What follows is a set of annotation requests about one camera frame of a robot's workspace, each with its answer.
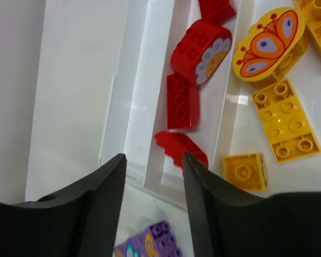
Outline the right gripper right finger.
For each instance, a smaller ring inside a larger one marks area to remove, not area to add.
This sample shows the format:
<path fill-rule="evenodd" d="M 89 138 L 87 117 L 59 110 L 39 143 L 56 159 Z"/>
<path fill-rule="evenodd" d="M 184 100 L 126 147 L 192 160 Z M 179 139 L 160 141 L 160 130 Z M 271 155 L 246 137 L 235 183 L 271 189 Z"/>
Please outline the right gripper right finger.
<path fill-rule="evenodd" d="M 321 192 L 261 198 L 182 161 L 195 256 L 321 256 Z"/>

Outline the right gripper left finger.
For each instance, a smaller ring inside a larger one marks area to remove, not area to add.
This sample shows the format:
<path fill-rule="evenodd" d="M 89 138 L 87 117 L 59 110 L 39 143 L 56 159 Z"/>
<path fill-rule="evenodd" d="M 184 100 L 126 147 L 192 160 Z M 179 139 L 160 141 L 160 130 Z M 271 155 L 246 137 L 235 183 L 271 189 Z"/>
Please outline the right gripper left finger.
<path fill-rule="evenodd" d="M 111 256 L 126 156 L 37 201 L 0 203 L 0 256 Z"/>

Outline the purple lego stack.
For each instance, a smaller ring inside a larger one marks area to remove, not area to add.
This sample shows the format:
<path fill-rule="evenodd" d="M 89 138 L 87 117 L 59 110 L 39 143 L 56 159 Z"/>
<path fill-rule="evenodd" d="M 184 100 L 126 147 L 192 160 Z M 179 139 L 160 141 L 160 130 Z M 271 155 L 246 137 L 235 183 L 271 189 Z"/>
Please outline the purple lego stack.
<path fill-rule="evenodd" d="M 171 232 L 167 220 L 162 220 L 145 228 L 139 234 L 129 237 L 113 248 L 114 256 L 162 256 L 181 257 L 182 251 L 177 246 L 177 239 Z"/>

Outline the red curved lego piece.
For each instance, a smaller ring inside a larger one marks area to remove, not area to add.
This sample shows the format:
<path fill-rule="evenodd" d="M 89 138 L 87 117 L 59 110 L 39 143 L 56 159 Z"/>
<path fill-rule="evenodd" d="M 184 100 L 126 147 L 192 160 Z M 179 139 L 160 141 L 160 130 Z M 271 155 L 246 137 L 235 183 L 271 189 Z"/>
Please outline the red curved lego piece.
<path fill-rule="evenodd" d="M 186 134 L 180 132 L 160 131 L 154 136 L 156 144 L 164 149 L 165 155 L 173 159 L 173 164 L 183 169 L 184 153 L 191 153 L 204 167 L 209 167 L 205 152 Z"/>

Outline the yellow lego bricks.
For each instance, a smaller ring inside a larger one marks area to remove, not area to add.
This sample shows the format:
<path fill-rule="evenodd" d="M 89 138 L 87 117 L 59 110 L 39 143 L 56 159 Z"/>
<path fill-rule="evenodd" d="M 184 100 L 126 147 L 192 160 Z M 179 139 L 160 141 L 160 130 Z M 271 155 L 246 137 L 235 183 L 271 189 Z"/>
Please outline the yellow lego bricks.
<path fill-rule="evenodd" d="M 287 75 L 262 89 L 238 78 L 232 60 L 250 27 L 279 7 L 303 15 L 309 45 Z M 232 27 L 229 77 L 214 170 L 242 189 L 260 195 L 321 191 L 321 53 L 312 26 L 321 14 L 305 14 L 319 1 L 238 1 Z"/>

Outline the yellow round printed lego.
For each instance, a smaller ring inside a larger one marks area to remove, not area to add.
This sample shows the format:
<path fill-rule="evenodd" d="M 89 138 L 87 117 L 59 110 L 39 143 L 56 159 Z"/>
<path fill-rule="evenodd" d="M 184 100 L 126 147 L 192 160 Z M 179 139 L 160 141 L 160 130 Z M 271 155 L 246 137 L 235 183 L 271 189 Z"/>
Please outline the yellow round printed lego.
<path fill-rule="evenodd" d="M 235 75 L 262 89 L 282 80 L 305 54 L 309 35 L 303 15 L 294 7 L 279 7 L 250 27 L 233 55 Z"/>

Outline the red lego stack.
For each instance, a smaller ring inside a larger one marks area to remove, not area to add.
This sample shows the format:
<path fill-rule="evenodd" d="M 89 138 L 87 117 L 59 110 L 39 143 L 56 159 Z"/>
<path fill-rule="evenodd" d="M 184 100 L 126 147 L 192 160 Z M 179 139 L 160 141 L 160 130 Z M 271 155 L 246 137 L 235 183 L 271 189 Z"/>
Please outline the red lego stack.
<path fill-rule="evenodd" d="M 166 78 L 167 128 L 192 129 L 200 118 L 200 88 L 231 49 L 223 24 L 236 16 L 230 1 L 199 1 L 201 18 L 185 32 L 172 53 Z"/>

